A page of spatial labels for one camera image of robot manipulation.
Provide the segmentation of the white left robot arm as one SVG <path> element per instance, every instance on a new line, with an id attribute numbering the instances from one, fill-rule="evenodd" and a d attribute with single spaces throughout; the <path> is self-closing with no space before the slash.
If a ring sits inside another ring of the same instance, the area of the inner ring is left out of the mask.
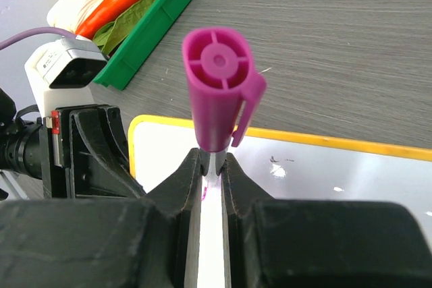
<path id="1" fill-rule="evenodd" d="M 26 121 L 1 93 L 1 169 L 39 179 L 46 198 L 141 198 L 131 176 L 120 110 L 111 105 L 59 107 Z"/>

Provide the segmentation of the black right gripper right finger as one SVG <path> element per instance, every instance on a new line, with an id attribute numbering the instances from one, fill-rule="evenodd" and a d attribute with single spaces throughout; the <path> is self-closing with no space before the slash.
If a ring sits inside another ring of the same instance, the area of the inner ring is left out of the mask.
<path id="1" fill-rule="evenodd" d="M 228 154 L 221 172 L 228 287 L 430 287 L 431 250 L 393 202 L 273 198 Z"/>

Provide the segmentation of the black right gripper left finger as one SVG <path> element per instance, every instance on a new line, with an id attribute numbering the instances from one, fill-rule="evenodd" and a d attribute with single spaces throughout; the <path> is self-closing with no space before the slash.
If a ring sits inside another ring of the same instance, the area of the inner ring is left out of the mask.
<path id="1" fill-rule="evenodd" d="M 2 287 L 195 287 L 201 172 L 193 148 L 140 199 L 1 204 Z"/>

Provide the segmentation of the orange framed whiteboard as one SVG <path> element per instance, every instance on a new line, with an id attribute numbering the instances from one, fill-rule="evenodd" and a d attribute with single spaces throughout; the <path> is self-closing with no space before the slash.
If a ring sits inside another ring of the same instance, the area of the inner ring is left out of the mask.
<path id="1" fill-rule="evenodd" d="M 190 150 L 198 150 L 187 119 L 141 115 L 130 124 L 128 139 L 131 173 L 148 193 L 180 166 Z M 399 204 L 418 221 L 431 250 L 429 149 L 250 128 L 241 145 L 228 154 L 276 199 Z M 195 287 L 228 287 L 221 174 L 211 188 L 201 174 L 200 189 Z"/>

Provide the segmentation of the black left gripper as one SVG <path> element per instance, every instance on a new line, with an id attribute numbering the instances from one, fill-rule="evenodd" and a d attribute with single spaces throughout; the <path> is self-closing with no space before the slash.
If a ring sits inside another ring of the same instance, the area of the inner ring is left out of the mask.
<path id="1" fill-rule="evenodd" d="M 30 105 L 1 114 L 1 170 L 41 180 L 46 198 L 145 195 L 130 174 L 119 107 L 67 107 L 36 121 L 23 118 L 37 112 Z"/>

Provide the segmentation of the purple capped marker pen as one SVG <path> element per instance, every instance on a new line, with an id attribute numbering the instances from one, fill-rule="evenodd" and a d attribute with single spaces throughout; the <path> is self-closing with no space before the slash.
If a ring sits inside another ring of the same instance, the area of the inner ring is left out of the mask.
<path id="1" fill-rule="evenodd" d="M 256 69 L 247 40 L 233 28 L 189 32 L 182 58 L 201 170 L 211 188 L 218 182 L 228 148 L 243 140 L 267 82 Z"/>

